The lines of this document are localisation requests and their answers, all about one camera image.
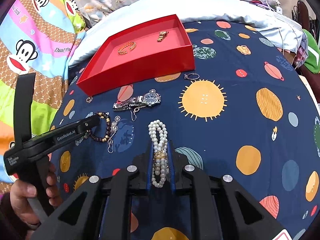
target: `wristwatch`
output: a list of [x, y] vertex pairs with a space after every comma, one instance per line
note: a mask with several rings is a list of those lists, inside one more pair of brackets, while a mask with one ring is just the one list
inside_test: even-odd
[[113, 104], [113, 111], [126, 111], [133, 110], [135, 108], [152, 107], [161, 103], [161, 96], [156, 93], [155, 89], [151, 89], [148, 93], [143, 96], [136, 98], [129, 98], [121, 103]]

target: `human hand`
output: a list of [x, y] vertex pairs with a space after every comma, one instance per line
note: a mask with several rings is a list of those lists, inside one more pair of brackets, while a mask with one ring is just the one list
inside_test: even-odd
[[[62, 198], [60, 197], [58, 187], [56, 185], [57, 178], [54, 174], [55, 171], [56, 168], [52, 163], [50, 163], [47, 177], [47, 183], [50, 185], [50, 187], [47, 188], [46, 193], [48, 197], [50, 197], [49, 203], [52, 206], [57, 207], [62, 203]], [[39, 223], [39, 218], [33, 212], [27, 200], [27, 198], [33, 198], [35, 196], [36, 188], [31, 184], [18, 179], [12, 185], [10, 191], [10, 202], [12, 209], [23, 222], [31, 225]]]

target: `fingernail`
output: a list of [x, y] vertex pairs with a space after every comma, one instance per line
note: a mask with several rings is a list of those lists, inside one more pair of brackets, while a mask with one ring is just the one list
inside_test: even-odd
[[27, 191], [31, 196], [36, 195], [36, 187], [33, 185], [28, 185]]

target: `silver ring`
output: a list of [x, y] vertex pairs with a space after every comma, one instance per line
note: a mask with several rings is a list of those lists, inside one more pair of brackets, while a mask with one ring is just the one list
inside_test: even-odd
[[184, 79], [188, 79], [188, 80], [196, 80], [196, 79], [198, 79], [200, 76], [199, 76], [199, 74], [197, 74], [197, 73], [189, 73], [189, 74], [185, 74], [184, 75]]

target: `yellow sun print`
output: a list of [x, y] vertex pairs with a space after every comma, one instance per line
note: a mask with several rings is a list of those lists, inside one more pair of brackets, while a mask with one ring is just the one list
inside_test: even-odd
[[75, 181], [75, 184], [73, 185], [73, 189], [76, 190], [77, 188], [79, 188], [87, 179], [89, 179], [87, 173], [82, 173], [82, 175], [80, 174], [80, 176], [78, 176], [78, 179]]
[[181, 113], [187, 112], [185, 116], [191, 114], [190, 118], [195, 116], [195, 120], [198, 117], [202, 117], [207, 122], [207, 118], [217, 118], [220, 116], [221, 111], [224, 111], [223, 107], [227, 96], [222, 92], [223, 88], [219, 88], [220, 85], [214, 84], [208, 80], [191, 81], [190, 86], [186, 86], [187, 90], [183, 90], [181, 102], [179, 108], [183, 108]]

